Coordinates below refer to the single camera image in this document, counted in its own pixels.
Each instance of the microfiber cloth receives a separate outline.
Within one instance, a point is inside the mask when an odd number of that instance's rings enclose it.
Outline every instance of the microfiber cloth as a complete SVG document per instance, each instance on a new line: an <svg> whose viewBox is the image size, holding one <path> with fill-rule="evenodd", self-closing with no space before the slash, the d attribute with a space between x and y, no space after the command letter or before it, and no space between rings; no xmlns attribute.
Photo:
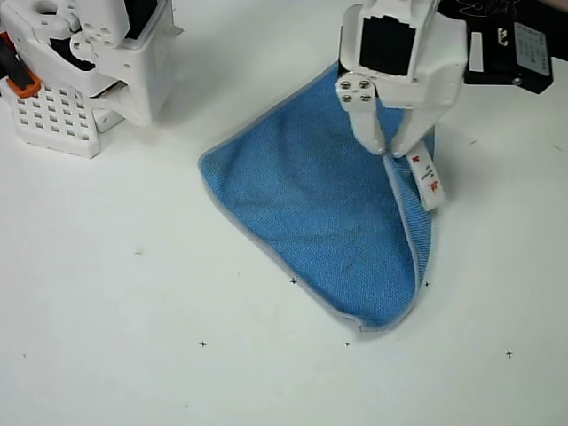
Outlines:
<svg viewBox="0 0 568 426"><path fill-rule="evenodd" d="M262 250L361 330L379 330L413 305L430 215L407 159L373 155L355 139L336 74L331 67L205 153L200 169L217 206ZM380 109L388 141L402 112Z"/></svg>

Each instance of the white plastic bracket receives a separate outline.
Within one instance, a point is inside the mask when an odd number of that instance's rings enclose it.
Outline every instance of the white plastic bracket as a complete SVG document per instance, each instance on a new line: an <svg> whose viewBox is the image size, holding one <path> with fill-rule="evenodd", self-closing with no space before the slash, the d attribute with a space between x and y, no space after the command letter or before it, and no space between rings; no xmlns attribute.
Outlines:
<svg viewBox="0 0 568 426"><path fill-rule="evenodd" d="M5 77L0 92L12 107L16 134L25 142L86 158L100 153L92 111L73 89L45 84L32 98L20 99Z"/></svg>

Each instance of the label sticker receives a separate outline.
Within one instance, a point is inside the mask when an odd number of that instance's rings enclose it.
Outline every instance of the label sticker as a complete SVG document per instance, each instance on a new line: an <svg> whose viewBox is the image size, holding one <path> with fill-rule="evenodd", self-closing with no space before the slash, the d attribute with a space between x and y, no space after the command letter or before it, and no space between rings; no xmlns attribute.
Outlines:
<svg viewBox="0 0 568 426"><path fill-rule="evenodd" d="M431 211L442 204L446 196L438 172L426 145L421 141L406 155L420 192L422 206Z"/></svg>
<svg viewBox="0 0 568 426"><path fill-rule="evenodd" d="M549 76L547 37L544 33L515 22L517 64L536 73Z"/></svg>

